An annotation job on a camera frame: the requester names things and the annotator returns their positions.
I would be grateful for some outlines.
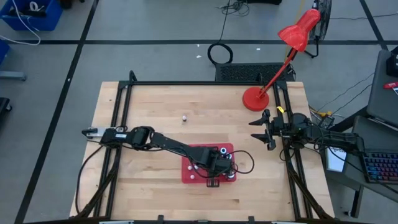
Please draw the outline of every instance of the black mat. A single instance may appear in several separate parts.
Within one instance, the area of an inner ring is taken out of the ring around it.
[[[231,63],[218,64],[216,67],[216,81],[259,81],[261,74],[263,84],[268,82],[279,71],[283,63]],[[278,80],[294,81],[293,74],[287,74],[287,69]]]

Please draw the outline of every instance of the lamp shade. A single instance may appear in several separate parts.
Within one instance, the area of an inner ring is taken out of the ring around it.
[[[288,26],[278,32],[278,36],[289,46],[304,52],[308,43],[308,33],[318,23],[321,15],[318,10],[310,9],[295,25]]]

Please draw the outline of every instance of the blue bin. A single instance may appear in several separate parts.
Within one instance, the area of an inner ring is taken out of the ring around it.
[[[9,49],[10,49],[10,46],[8,46],[8,44],[5,43],[4,41],[0,40],[0,64],[6,57],[6,54]]]
[[[29,22],[28,16],[21,16],[22,21],[29,26],[33,31],[33,28],[38,30],[51,31],[57,26],[58,20],[62,14],[62,8],[60,7],[57,0],[15,0],[19,10],[29,7],[31,1],[36,2],[39,6],[47,6],[45,12],[46,17],[30,17]],[[14,8],[12,0],[8,0],[0,11],[0,18],[3,19],[11,28],[14,30],[28,30],[17,16],[8,16],[10,9]]]

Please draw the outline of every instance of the yellow label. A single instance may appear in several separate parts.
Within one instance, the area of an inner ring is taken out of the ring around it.
[[[285,113],[284,109],[281,106],[276,107],[281,113]]]

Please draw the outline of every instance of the red desk lamp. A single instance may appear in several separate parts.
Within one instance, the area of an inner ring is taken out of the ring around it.
[[[267,107],[269,97],[267,90],[278,79],[279,75],[285,70],[286,66],[293,60],[297,51],[304,52],[308,43],[308,33],[318,23],[320,13],[316,9],[310,9],[304,13],[300,20],[292,26],[279,31],[278,36],[289,46],[292,50],[282,68],[276,73],[268,85],[259,87],[248,88],[243,94],[243,104],[245,107],[252,111],[261,111]]]

